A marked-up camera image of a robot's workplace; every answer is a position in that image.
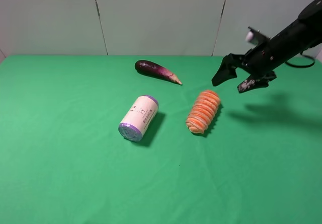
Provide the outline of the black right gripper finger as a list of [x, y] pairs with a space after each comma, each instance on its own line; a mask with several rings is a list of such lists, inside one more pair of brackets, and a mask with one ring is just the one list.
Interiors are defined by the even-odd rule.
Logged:
[[211, 82], [213, 86], [219, 86], [223, 82], [237, 78], [236, 69], [242, 68], [242, 63], [245, 56], [241, 54], [228, 54], [226, 55], [217, 73], [212, 78]]
[[237, 90], [239, 93], [244, 93], [255, 89], [266, 88], [269, 86], [269, 82], [273, 81], [276, 78], [277, 76], [274, 71], [267, 73], [261, 78], [249, 76], [246, 80], [238, 85]]

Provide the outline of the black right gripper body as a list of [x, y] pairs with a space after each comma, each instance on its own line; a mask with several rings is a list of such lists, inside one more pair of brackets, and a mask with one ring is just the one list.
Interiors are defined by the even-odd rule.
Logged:
[[261, 78], [302, 52], [306, 46], [306, 27], [288, 26], [270, 41], [255, 46], [245, 54], [242, 69]]

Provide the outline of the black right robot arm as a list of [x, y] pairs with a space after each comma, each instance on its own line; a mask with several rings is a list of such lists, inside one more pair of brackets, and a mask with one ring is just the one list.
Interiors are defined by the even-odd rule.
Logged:
[[254, 48], [246, 54], [226, 55], [212, 78], [214, 86], [236, 78], [236, 69], [241, 68], [249, 73], [249, 77], [238, 85], [239, 93], [268, 87], [269, 82], [277, 77], [274, 69], [321, 44], [321, 0], [312, 1], [295, 21], [273, 38], [249, 27], [246, 41]]

